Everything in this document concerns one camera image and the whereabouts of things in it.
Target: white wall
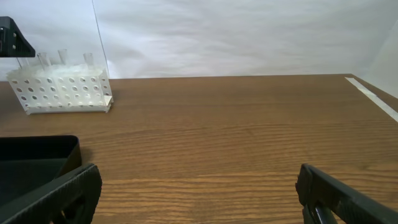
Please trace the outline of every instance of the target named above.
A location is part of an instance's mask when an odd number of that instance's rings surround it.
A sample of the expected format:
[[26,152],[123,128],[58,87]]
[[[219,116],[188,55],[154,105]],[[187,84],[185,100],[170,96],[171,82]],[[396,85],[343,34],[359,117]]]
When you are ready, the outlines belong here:
[[369,72],[361,78],[398,98],[398,21]]
[[[111,78],[365,74],[396,0],[95,0]],[[3,0],[38,52],[104,62],[90,0]],[[0,59],[0,80],[16,68]]]

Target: wooden table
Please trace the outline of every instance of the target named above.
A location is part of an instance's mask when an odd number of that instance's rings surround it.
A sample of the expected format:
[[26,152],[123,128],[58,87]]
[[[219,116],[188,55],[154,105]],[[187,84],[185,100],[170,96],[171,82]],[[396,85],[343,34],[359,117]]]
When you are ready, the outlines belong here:
[[109,113],[30,116],[1,83],[0,136],[78,136],[93,223],[302,223],[304,162],[398,210],[398,124],[344,77],[112,80]]

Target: tape strip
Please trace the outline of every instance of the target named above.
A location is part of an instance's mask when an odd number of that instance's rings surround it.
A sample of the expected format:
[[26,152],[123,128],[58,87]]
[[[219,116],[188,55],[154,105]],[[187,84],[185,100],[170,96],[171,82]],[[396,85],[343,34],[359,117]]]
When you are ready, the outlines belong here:
[[355,80],[355,78],[347,78],[346,79],[353,84],[356,88],[358,88],[359,91],[361,91],[363,94],[365,94],[373,103],[378,105],[384,112],[386,112],[392,119],[398,122],[398,113],[394,111],[387,103],[383,102],[378,98],[374,93],[369,91],[365,86],[360,84],[358,81]]

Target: black plastic bin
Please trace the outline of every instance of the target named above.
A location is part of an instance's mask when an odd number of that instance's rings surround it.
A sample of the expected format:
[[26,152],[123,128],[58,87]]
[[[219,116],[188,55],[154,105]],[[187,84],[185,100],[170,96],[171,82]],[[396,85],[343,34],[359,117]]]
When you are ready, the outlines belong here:
[[81,166],[76,136],[0,138],[0,207]]

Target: white basket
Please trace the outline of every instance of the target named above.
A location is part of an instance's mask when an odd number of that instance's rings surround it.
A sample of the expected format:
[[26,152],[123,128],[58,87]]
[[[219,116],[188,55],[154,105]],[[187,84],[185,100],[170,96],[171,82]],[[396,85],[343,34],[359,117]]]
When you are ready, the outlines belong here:
[[23,67],[7,79],[27,114],[108,112],[113,102],[106,70],[84,64]]

